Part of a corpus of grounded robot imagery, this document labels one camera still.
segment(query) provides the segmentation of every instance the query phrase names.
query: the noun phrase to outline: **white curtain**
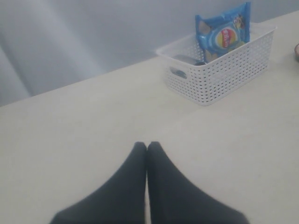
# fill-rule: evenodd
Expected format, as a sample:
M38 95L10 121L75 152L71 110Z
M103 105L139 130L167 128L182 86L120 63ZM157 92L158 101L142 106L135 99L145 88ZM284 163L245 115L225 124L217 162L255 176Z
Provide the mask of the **white curtain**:
M0 105L153 57L194 31L195 14L243 2L0 0ZM299 9L298 0L252 2L253 21Z

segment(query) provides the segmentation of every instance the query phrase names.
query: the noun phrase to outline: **blue snack bag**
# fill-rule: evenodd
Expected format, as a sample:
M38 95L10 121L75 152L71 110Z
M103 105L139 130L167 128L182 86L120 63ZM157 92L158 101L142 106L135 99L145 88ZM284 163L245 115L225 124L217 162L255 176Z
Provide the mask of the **blue snack bag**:
M196 38L206 63L249 42L250 2L220 16L202 19L195 16Z

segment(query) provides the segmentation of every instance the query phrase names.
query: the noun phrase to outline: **chip bag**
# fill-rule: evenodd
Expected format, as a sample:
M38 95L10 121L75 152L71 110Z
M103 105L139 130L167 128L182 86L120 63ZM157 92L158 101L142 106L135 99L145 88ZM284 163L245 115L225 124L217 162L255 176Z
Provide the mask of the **chip bag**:
M210 19L195 16L196 38L206 63L249 42L250 2Z

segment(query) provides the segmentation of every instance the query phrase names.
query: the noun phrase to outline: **white table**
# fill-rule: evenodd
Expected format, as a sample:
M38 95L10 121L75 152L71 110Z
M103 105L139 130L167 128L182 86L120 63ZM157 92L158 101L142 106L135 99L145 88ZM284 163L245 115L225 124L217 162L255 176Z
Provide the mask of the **white table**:
M268 21L278 26L268 72L211 106L168 90L154 58L0 108L0 223L47 224L103 184L135 141L158 140L252 224L297 224L298 19Z

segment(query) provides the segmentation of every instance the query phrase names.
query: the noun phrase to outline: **white plastic basket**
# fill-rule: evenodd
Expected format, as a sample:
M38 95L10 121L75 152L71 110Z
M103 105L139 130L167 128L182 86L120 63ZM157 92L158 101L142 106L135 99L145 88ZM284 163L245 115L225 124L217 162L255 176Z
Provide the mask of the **white plastic basket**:
M250 24L249 43L201 66L173 57L185 55L203 61L195 34L157 50L163 58L164 81L178 94L199 105L210 105L267 70L275 26Z

